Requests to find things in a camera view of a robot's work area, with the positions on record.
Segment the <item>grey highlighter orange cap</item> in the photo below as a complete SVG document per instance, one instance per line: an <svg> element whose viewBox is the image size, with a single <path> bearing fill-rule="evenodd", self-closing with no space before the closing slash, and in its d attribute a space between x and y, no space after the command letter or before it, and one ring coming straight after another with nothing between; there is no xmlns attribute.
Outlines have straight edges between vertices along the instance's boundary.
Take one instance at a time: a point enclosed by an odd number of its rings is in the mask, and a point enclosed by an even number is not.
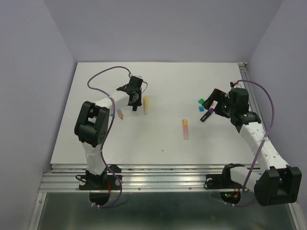
<svg viewBox="0 0 307 230"><path fill-rule="evenodd" d="M123 113L122 113L121 109L117 110L117 114L118 114L120 119L123 119Z"/></svg>

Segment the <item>green pen cap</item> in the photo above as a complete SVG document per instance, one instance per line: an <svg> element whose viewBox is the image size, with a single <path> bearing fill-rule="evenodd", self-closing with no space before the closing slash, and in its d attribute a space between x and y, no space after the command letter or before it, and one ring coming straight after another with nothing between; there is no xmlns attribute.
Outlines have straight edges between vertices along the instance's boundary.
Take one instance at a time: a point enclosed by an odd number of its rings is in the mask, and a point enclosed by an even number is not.
<svg viewBox="0 0 307 230"><path fill-rule="evenodd" d="M202 98L198 100L199 104L202 104L203 102L204 102L204 99L202 99Z"/></svg>

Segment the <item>black highlighter purple cap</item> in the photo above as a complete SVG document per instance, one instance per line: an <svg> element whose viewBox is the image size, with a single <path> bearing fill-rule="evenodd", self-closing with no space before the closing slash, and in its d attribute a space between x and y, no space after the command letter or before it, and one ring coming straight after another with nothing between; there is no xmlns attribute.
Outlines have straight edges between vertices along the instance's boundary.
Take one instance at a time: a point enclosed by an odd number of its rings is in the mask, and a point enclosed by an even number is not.
<svg viewBox="0 0 307 230"><path fill-rule="evenodd" d="M201 122L205 122L214 112L213 108L210 108L200 119Z"/></svg>

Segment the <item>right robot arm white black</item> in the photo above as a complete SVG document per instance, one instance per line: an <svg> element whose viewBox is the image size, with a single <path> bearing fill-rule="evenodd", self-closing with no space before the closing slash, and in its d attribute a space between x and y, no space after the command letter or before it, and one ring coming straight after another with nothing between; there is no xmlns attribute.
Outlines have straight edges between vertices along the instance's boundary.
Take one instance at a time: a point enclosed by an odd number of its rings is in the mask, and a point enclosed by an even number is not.
<svg viewBox="0 0 307 230"><path fill-rule="evenodd" d="M228 93L214 89L202 102L205 109L216 103L216 115L230 119L237 132L257 158L260 173L243 164L230 163L221 174L207 174L205 189L246 188L253 192L261 206L294 203L297 201L302 173L291 167L268 139L260 117L249 110L249 93L244 88L232 88Z"/></svg>

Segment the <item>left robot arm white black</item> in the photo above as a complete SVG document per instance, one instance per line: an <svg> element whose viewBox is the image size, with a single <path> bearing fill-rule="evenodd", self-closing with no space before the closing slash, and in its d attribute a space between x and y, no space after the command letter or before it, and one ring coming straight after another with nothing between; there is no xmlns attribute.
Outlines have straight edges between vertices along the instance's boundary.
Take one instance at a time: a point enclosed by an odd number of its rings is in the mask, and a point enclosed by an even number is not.
<svg viewBox="0 0 307 230"><path fill-rule="evenodd" d="M100 101L85 101L82 104L74 128L74 133L84 148L87 163L85 175L77 176L80 190L107 188L107 169L101 159L101 148L116 112L126 106L131 106L136 111L142 105L143 83L142 78L131 76L128 84L117 88L113 94L106 93L107 97Z"/></svg>

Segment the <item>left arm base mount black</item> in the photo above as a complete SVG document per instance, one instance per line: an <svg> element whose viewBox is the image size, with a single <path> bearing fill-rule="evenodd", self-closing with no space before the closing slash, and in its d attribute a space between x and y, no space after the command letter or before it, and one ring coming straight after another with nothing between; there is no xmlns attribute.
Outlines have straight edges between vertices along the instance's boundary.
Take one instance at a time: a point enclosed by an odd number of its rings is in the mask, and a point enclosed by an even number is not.
<svg viewBox="0 0 307 230"><path fill-rule="evenodd" d="M114 171L118 179L107 168L100 175L90 173L88 170L85 174L75 176L79 182L79 190L120 190L120 181L122 180L121 169L117 165L110 165L110 169Z"/></svg>

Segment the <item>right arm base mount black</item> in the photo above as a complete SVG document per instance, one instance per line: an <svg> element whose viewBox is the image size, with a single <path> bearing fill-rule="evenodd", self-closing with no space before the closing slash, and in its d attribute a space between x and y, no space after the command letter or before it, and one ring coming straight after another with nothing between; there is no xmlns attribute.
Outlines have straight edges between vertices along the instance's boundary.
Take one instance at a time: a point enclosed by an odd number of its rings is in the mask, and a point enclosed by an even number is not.
<svg viewBox="0 0 307 230"><path fill-rule="evenodd" d="M224 181L222 174L206 174L205 189L238 189L238 184L232 181Z"/></svg>

